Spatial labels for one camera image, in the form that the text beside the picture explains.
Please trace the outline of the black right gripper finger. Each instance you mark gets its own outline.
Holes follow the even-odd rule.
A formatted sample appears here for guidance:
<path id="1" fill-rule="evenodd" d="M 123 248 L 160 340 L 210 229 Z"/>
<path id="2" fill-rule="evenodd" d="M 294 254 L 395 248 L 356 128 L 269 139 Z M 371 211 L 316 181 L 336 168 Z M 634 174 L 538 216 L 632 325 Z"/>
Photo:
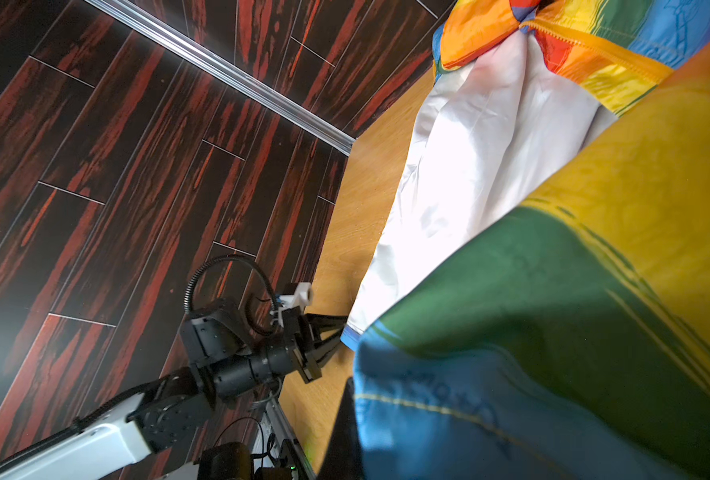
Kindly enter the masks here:
<path id="1" fill-rule="evenodd" d="M 362 480 L 364 468 L 355 410 L 355 386 L 350 377 L 338 409 L 318 480 Z"/>

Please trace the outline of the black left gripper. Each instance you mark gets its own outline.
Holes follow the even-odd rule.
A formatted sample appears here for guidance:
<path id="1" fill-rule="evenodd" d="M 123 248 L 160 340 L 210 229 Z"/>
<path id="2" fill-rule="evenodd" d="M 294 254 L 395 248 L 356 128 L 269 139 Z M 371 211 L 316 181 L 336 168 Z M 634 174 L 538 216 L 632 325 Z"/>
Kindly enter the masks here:
<path id="1" fill-rule="evenodd" d="M 336 355 L 346 315 L 303 314 L 283 310 L 284 326 L 261 339 L 231 299 L 219 299 L 186 314 L 180 336 L 198 389 L 214 400 L 238 397 L 255 387 L 282 380 L 296 371 L 308 383 Z"/>

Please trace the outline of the rainbow striped zip jacket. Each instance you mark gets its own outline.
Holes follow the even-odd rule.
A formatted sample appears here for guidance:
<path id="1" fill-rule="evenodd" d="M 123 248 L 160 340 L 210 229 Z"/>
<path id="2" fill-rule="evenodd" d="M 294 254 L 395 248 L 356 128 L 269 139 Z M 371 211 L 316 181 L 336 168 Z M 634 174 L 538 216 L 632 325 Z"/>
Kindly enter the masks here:
<path id="1" fill-rule="evenodd" d="M 710 1 L 460 1 L 320 474 L 710 479 Z"/>

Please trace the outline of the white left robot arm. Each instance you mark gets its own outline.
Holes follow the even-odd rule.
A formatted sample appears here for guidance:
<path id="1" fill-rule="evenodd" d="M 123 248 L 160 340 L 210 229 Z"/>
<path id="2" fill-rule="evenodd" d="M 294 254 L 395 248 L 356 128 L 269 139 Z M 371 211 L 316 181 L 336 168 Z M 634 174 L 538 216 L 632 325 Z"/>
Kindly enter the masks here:
<path id="1" fill-rule="evenodd" d="M 187 313 L 180 335 L 187 366 L 128 389 L 68 428 L 0 462 L 0 479 L 101 479 L 165 451 L 206 423 L 218 402 L 297 371 L 322 375 L 337 350 L 344 316 L 280 310 L 280 328 L 255 339 L 230 299 Z"/>

